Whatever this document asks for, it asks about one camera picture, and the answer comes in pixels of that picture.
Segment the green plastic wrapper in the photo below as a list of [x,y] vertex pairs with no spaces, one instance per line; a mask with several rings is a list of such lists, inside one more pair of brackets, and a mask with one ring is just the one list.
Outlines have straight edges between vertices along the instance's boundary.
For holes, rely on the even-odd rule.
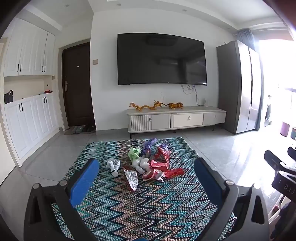
[[140,155],[141,151],[142,150],[140,147],[136,147],[136,148],[131,147],[128,154],[127,154],[130,161],[133,162],[134,160],[139,159],[139,155]]

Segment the small purple wrapper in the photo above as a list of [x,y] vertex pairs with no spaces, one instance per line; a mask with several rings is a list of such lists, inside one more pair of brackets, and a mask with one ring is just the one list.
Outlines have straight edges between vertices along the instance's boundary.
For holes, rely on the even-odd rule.
[[168,145],[166,145],[166,144],[161,144],[160,147],[165,151],[169,150]]

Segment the purple plastic wrapper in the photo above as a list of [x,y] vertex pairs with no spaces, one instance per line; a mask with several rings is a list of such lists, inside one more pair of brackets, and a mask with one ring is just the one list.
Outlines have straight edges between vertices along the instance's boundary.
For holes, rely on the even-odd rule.
[[157,138],[151,138],[144,143],[143,149],[141,151],[142,157],[149,158],[152,154],[152,146],[157,141]]

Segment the white plastic bag trash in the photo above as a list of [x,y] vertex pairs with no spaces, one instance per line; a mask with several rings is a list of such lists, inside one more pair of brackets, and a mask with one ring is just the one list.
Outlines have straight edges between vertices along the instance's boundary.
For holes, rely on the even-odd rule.
[[149,167],[149,158],[134,159],[132,161],[132,167],[135,168],[139,174],[151,171],[151,168]]

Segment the purple stool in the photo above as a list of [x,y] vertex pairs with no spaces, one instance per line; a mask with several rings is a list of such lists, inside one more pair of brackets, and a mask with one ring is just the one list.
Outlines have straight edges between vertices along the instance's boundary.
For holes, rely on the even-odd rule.
[[280,129],[280,134],[284,137],[287,137],[289,130],[290,130],[290,124],[283,121]]

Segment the silver foil wrapper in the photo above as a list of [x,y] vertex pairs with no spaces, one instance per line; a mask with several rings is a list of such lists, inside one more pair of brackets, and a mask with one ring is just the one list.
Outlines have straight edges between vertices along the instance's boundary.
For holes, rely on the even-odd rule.
[[135,192],[138,187],[138,176],[135,170],[124,169],[125,179],[130,191]]

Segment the red snack wrapper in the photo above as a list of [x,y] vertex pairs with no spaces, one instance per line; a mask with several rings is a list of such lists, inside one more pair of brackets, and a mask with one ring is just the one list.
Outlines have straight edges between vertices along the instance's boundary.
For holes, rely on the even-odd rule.
[[150,160],[149,167],[152,170],[161,170],[162,172],[166,172],[169,170],[169,161],[170,151],[165,151],[159,146],[157,152]]

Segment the red crumpled wrapper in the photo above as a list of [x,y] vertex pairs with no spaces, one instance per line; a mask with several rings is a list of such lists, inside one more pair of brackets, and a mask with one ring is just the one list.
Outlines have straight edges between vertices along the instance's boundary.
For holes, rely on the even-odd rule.
[[160,182],[164,182],[166,180],[181,176],[185,173],[182,168],[171,169],[166,172],[162,172],[161,170],[151,170],[142,175],[142,179],[144,181],[149,180],[157,180]]

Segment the white tv cabinet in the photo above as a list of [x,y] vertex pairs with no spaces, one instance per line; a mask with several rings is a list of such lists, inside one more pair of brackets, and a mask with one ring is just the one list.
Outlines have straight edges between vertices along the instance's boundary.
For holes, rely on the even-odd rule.
[[129,120],[128,132],[131,135],[215,126],[225,123],[226,120],[226,111],[212,106],[157,108],[156,110],[146,108],[141,112],[128,109],[126,114]]

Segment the dark brown entrance door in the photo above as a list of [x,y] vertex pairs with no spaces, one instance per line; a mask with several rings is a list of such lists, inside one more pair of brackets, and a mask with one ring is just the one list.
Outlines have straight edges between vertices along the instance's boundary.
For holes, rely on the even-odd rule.
[[95,126],[90,87],[90,42],[63,50],[62,84],[69,127]]

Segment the golden tiger figurine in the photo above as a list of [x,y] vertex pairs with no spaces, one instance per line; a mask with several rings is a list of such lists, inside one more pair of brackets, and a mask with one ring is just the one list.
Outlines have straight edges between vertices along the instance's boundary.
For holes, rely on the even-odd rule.
[[177,109],[177,108],[183,108],[184,104],[182,102],[177,102],[177,103],[165,104],[165,106],[167,106],[170,109]]

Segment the golden dragon figurine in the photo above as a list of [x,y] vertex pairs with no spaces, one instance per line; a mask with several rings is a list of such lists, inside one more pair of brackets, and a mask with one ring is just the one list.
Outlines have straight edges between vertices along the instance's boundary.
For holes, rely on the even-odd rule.
[[147,108],[149,110],[156,110],[157,108],[161,108],[161,106],[162,106],[162,103],[159,102],[159,101],[154,101],[154,105],[153,106],[148,106],[148,105],[142,105],[142,106],[140,106],[140,105],[135,104],[134,102],[132,102],[132,103],[129,104],[129,107],[130,108],[133,107],[138,112],[142,112],[144,108]]

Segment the grey double door refrigerator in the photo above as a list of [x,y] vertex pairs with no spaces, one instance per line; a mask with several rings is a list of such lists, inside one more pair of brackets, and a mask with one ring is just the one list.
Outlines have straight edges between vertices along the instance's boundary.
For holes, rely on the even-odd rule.
[[238,134],[259,130],[263,80],[259,55],[239,40],[216,48],[218,107],[226,111],[224,129]]

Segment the black bag on shelf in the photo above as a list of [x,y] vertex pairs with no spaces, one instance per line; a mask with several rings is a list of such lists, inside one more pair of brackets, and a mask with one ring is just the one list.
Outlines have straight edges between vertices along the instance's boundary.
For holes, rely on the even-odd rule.
[[8,93],[4,95],[4,103],[5,104],[10,103],[10,102],[13,102],[13,100],[14,100],[13,90],[10,90]]

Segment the black wall television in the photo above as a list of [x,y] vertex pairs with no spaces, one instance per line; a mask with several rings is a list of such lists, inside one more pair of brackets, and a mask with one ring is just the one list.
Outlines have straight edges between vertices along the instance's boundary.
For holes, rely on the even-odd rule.
[[117,36],[119,85],[207,85],[204,42],[167,34]]

